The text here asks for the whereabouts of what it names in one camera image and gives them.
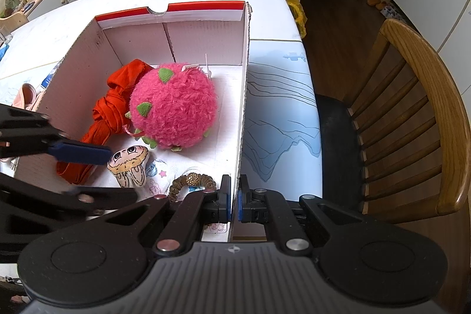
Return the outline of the pink strawberry plush ball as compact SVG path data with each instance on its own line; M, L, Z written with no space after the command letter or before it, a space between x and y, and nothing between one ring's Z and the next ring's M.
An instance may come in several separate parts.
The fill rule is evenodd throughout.
M218 112L212 79L198 64L162 64L142 76L125 114L150 147L181 151L208 135Z

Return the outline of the blue illustrated table mat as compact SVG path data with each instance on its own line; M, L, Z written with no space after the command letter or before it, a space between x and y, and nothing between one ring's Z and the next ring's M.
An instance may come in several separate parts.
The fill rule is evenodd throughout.
M298 41L250 44L241 172L287 200L323 194L319 114Z

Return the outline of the yellow bag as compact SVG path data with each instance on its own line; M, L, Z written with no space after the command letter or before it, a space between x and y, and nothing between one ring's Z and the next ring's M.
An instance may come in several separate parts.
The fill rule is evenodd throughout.
M288 7L294 17L298 33L302 39L306 36L307 17L299 0L286 0Z

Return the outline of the pink fleece hat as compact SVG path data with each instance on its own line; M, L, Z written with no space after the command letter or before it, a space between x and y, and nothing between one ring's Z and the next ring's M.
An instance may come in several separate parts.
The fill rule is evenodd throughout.
M14 108L36 112L39 108L40 102L42 101L44 93L44 91L37 91L31 84L24 83L14 98L12 106Z

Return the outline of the red cloth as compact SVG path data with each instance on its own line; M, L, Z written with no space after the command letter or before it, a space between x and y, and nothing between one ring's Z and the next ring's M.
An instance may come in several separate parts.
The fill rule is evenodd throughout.
M106 95L97 100L93 107L93 123L84 134L82 143L105 145L112 135L125 133L131 125L128 116L131 94L138 82L154 70L139 59L133 60L107 80ZM65 181L74 185L84 185L93 171L93 165L57 161L56 172Z

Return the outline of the near wooden chair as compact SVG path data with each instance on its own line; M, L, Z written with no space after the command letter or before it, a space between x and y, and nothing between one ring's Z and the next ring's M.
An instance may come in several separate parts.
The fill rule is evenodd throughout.
M317 95L323 197L391 223L458 212L470 189L470 122L431 45L383 22L353 87Z

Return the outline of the blue tissue pack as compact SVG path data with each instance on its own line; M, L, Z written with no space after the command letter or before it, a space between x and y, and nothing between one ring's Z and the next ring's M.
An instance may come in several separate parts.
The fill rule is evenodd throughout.
M58 68L60 67L61 65L61 61L57 62L57 64L54 65L54 67L50 70L50 72L48 73L48 75L43 79L42 83L41 83L41 87L42 89L46 90L51 82L51 80L53 79L55 73L57 72Z

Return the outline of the red white storage box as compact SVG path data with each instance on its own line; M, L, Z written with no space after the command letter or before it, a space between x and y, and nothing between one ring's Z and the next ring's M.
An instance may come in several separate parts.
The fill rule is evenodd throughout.
M199 143L181 151L151 149L173 167L197 162L201 173L238 186L246 104L251 8L245 1L173 3L160 11L138 7L100 14L77 32L65 31L61 65L45 90L39 111L54 127L80 139L93 122L93 107L108 91L114 72L139 59L161 64L198 64L217 94L215 124Z

